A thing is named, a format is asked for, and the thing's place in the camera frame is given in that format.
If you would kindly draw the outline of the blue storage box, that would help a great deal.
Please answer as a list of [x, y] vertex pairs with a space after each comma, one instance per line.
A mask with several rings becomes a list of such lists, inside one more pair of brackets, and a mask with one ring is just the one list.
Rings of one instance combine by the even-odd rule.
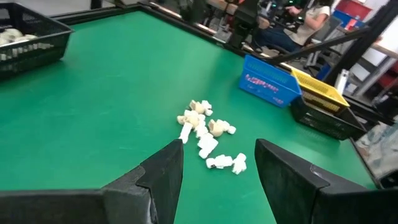
[[335, 10], [333, 16], [342, 21], [341, 27], [346, 30], [354, 28], [358, 22], [355, 17], [339, 10]]

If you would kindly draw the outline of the person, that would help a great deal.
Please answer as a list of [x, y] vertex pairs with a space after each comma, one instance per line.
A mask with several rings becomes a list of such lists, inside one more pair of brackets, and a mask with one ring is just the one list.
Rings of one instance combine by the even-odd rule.
[[318, 4], [309, 9], [304, 24], [296, 32], [282, 27], [259, 29], [251, 40], [251, 47], [260, 52], [262, 47], [275, 45], [288, 52], [301, 49], [306, 41], [319, 31], [329, 19], [333, 0], [318, 0]]

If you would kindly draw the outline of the blue plastic basket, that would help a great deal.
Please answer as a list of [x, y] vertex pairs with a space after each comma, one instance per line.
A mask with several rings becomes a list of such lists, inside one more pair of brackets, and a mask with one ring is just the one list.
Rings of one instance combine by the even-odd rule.
[[239, 87], [279, 108], [302, 96], [295, 77], [251, 55], [244, 58]]

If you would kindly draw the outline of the black rectangular plastic basket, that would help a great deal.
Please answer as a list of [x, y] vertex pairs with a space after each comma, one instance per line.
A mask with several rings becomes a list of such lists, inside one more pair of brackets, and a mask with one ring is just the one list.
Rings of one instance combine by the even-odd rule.
[[333, 115], [308, 104], [298, 97], [290, 104], [294, 120], [323, 134], [339, 140], [358, 139], [366, 133], [363, 125], [350, 109], [344, 109]]

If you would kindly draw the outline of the yellow plastic basket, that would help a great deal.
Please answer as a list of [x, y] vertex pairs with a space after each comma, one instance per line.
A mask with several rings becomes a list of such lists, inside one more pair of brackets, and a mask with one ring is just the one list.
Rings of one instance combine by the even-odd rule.
[[290, 74], [296, 78], [307, 103], [331, 114], [340, 113], [350, 107], [335, 87], [300, 70], [293, 69]]

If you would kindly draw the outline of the green table mat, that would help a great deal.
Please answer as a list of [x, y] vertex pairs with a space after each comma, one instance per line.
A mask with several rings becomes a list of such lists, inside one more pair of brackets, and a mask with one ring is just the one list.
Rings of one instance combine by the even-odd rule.
[[178, 138], [192, 100], [236, 128], [213, 155], [243, 153], [247, 168], [208, 169], [191, 134], [175, 224], [274, 224], [258, 138], [374, 188], [349, 141], [242, 91], [242, 57], [140, 11], [73, 30], [61, 62], [0, 83], [0, 190], [102, 187]]

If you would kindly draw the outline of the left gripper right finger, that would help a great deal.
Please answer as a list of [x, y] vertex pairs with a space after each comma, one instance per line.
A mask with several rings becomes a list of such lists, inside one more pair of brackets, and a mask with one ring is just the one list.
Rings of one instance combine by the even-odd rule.
[[398, 189], [369, 190], [265, 139], [254, 157], [277, 224], [398, 224]]

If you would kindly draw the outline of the gray office chair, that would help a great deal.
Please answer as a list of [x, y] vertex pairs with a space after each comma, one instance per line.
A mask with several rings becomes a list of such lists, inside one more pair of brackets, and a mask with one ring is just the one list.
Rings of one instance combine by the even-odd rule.
[[[331, 16], [324, 24], [324, 26], [311, 38], [309, 39], [308, 46], [322, 43], [331, 38], [332, 33], [342, 24], [342, 20], [335, 16]], [[304, 68], [315, 66], [317, 64], [318, 57], [321, 54], [321, 50], [312, 52], [308, 55], [307, 61]]]

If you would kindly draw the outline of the white plastic bottle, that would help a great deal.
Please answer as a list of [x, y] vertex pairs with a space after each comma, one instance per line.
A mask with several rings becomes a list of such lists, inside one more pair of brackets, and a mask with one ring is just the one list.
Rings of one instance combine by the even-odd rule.
[[349, 70], [342, 69], [342, 71], [337, 76], [335, 82], [335, 88], [340, 95], [343, 94], [348, 79], [349, 79]]

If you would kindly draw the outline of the black metal table frame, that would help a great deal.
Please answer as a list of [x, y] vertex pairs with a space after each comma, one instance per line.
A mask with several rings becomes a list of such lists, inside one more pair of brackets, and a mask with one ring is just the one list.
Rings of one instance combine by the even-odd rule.
[[[142, 1], [128, 6], [101, 9], [97, 8], [89, 11], [61, 14], [52, 16], [52, 18], [66, 25], [74, 25], [134, 11], [143, 11], [152, 16], [157, 16], [160, 19], [163, 19], [172, 25], [191, 32], [192, 34], [195, 34], [201, 38], [209, 41], [212, 40], [210, 31], [206, 30], [205, 28], [201, 28], [198, 24], [195, 24], [192, 21], [186, 21], [184, 18], [179, 17], [178, 15], [175, 16], [171, 12], [161, 9], [160, 6], [156, 6], [155, 3], [150, 1]], [[350, 70], [352, 66], [358, 62], [362, 54], [367, 51], [367, 49], [370, 48], [370, 46], [376, 40], [376, 37], [381, 34], [381, 32], [392, 22], [392, 20], [394, 20], [396, 16], [398, 16], [398, 0], [390, 0], [378, 11], [378, 13], [374, 16], [374, 20], [366, 27], [339, 37], [335, 37], [334, 39], [324, 41], [320, 44], [306, 47], [293, 53], [274, 57], [261, 56], [258, 53], [253, 53], [253, 56], [271, 65], [279, 66], [281, 63], [287, 62], [294, 58], [305, 56], [319, 50], [325, 50], [334, 45], [353, 40], [354, 43], [351, 45], [351, 47], [346, 50], [346, 52], [340, 57], [340, 60], [337, 62], [337, 64], [334, 65], [334, 67], [323, 78], [323, 81], [327, 84], [333, 84], [337, 81], [338, 75], [343, 70]]]

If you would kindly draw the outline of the small black plastic basket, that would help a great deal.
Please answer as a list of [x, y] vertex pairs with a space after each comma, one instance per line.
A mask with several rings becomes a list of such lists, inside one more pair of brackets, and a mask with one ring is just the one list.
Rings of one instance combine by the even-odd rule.
[[8, 44], [0, 46], [0, 80], [60, 60], [73, 32], [65, 24], [19, 3], [0, 2], [0, 33], [8, 28], [37, 38], [8, 39]]

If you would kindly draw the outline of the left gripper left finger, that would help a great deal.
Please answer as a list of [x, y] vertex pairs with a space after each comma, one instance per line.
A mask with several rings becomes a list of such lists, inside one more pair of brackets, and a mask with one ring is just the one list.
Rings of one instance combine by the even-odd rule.
[[182, 179], [175, 139], [99, 189], [1, 190], [0, 224], [174, 224]]

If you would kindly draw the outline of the small gray box device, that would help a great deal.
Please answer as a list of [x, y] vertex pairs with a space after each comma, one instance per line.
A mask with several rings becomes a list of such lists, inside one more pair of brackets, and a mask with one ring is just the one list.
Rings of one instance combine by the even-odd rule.
[[229, 31], [229, 27], [219, 27], [214, 33], [213, 38], [221, 42], [227, 43], [231, 37], [232, 32]]

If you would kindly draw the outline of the white parts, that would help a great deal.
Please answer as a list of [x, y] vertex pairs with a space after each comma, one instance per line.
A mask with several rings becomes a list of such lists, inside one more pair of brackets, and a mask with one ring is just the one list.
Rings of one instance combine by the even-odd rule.
[[8, 28], [5, 29], [4, 32], [0, 33], [0, 37], [3, 39], [16, 39], [18, 37], [22, 37], [23, 33], [21, 31], [19, 31], [18, 29], [14, 29], [14, 28]]

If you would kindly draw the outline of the red storage box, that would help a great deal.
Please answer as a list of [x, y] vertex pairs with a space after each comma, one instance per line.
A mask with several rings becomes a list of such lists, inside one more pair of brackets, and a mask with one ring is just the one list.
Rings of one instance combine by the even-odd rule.
[[360, 0], [340, 0], [335, 10], [359, 18], [362, 21], [372, 11], [370, 7], [365, 6]]

